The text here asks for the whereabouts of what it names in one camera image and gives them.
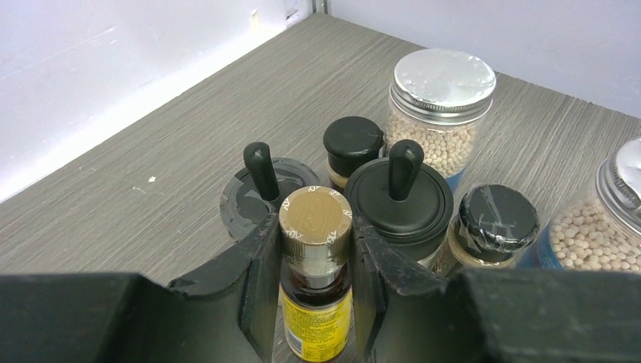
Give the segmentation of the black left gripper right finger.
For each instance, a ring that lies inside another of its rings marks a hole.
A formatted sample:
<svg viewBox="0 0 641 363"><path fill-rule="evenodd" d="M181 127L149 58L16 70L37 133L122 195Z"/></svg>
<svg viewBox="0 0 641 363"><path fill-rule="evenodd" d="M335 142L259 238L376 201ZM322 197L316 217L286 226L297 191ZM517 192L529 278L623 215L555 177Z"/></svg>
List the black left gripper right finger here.
<svg viewBox="0 0 641 363"><path fill-rule="evenodd" d="M465 268L450 280L352 223L362 362L638 362L640 277Z"/></svg>

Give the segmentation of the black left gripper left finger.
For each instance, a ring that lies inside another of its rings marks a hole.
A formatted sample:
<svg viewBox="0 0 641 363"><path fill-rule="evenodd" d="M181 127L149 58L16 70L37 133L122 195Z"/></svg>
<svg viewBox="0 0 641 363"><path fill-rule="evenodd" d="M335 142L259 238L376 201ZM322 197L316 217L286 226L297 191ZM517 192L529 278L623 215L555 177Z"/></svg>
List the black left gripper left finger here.
<svg viewBox="0 0 641 363"><path fill-rule="evenodd" d="M280 279L275 214L159 285L138 273L4 275L3 362L269 362Z"/></svg>

